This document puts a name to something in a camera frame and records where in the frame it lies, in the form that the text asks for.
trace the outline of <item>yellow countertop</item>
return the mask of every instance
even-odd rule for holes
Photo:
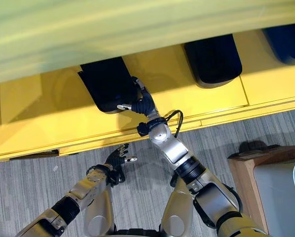
[[[0,83],[295,23],[295,0],[0,0]]]
[[[234,35],[243,74],[213,89],[195,84],[181,45],[123,59],[130,74],[148,87],[161,115],[183,111],[182,131],[295,109],[295,66],[278,67],[267,59],[268,67],[249,70],[253,65],[246,54],[257,57],[263,39],[253,38],[254,51],[242,45],[256,35]],[[135,128],[144,116],[100,112],[77,75],[79,70],[77,66],[0,83],[0,160],[52,149],[67,155],[143,139]],[[175,119],[170,123],[173,131],[176,123]]]

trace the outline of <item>silver metal arm segment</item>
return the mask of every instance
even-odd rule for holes
[[[106,175],[95,169],[65,194],[52,208],[45,210],[17,237],[57,237],[76,215],[92,203],[106,188]]]
[[[145,98],[147,103],[154,105],[151,95],[147,96],[147,89],[143,83],[139,79],[136,79],[136,83],[140,86],[141,91],[145,92],[143,99]],[[147,110],[144,112],[149,122],[160,117],[156,106],[149,110],[149,113]],[[168,164],[183,179],[187,189],[194,195],[194,207],[204,223],[216,228],[220,237],[265,236],[261,229],[240,213],[240,200],[235,194],[209,169],[205,168],[179,139],[172,135],[165,122],[149,127],[148,135],[150,141],[163,152]]]

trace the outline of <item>yellow drawer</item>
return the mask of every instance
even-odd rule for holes
[[[295,65],[279,62],[261,30],[233,35],[250,105],[295,97]]]
[[[239,78],[215,89],[199,88],[181,45],[128,55],[124,61],[130,73],[147,85],[160,113],[181,109],[185,124],[201,114],[247,104]],[[135,133],[145,117],[100,112],[77,75],[79,70],[71,67],[0,84],[0,157]]]

